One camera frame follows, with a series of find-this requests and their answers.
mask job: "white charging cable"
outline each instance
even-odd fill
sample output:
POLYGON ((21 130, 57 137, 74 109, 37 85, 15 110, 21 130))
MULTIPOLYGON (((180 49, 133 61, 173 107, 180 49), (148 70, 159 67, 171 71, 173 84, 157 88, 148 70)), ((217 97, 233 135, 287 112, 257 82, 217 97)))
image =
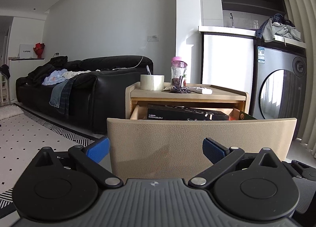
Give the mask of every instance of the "white charging cable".
POLYGON ((142 62, 142 60, 143 60, 143 58, 144 58, 145 48, 147 47, 147 44, 148 44, 148 42, 146 43, 146 45, 145 45, 145 47, 144 47, 144 49, 143 49, 142 58, 141 58, 140 62, 139 62, 136 66, 134 66, 134 67, 120 67, 120 68, 113 68, 112 70, 118 70, 118 69, 131 69, 131 68, 138 67, 138 66, 139 66, 139 64, 142 62))

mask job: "black and white rug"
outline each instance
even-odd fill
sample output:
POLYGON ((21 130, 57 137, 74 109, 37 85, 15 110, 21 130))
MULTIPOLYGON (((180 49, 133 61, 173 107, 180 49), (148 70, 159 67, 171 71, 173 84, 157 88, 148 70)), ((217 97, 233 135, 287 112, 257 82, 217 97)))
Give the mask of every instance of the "black and white rug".
POLYGON ((23 114, 0 120, 0 218, 15 210, 12 187, 44 146, 67 151, 88 146, 94 137, 65 129, 23 109, 23 114))

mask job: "glass jar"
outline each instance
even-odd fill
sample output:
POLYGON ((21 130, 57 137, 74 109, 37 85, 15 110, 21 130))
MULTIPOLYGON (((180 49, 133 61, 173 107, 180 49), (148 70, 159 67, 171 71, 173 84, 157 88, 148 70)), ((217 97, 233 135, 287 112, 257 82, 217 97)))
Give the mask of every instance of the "glass jar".
POLYGON ((171 60, 171 85, 181 88, 186 85, 185 71, 187 63, 182 61, 181 57, 173 57, 171 60))

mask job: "metal screw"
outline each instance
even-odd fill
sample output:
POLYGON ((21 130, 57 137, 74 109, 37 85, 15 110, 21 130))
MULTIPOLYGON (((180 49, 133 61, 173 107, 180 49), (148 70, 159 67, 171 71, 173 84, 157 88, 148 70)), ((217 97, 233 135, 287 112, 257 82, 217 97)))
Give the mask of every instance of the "metal screw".
POLYGON ((204 185, 206 183, 206 179, 203 177, 194 177, 191 179, 191 182, 195 185, 204 185))
POLYGON ((107 178, 105 180, 105 183, 107 185, 111 185, 111 186, 118 185, 120 182, 121 182, 121 180, 119 178, 115 178, 115 177, 107 178))

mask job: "pen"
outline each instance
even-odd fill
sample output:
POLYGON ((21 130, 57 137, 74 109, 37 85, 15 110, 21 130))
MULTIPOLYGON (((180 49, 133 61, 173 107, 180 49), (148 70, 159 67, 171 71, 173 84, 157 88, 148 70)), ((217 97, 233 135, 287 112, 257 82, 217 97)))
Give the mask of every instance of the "pen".
POLYGON ((151 75, 148 65, 146 65, 146 69, 147 69, 148 74, 151 75))

